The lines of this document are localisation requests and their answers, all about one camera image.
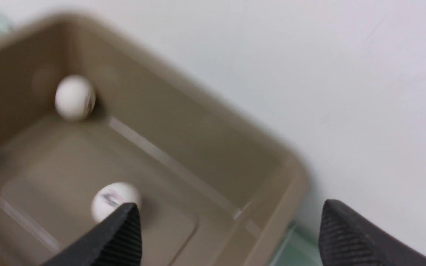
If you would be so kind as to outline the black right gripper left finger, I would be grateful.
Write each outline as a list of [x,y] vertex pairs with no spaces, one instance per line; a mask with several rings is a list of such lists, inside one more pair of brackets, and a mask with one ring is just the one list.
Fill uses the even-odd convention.
[[135,203],[120,205],[44,266],[140,266],[142,235]]

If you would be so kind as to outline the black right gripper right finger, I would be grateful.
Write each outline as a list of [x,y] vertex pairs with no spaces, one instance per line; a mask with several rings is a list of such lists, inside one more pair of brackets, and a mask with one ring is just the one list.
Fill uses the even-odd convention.
[[318,247],[324,266],[426,266],[426,256],[337,199],[324,202]]

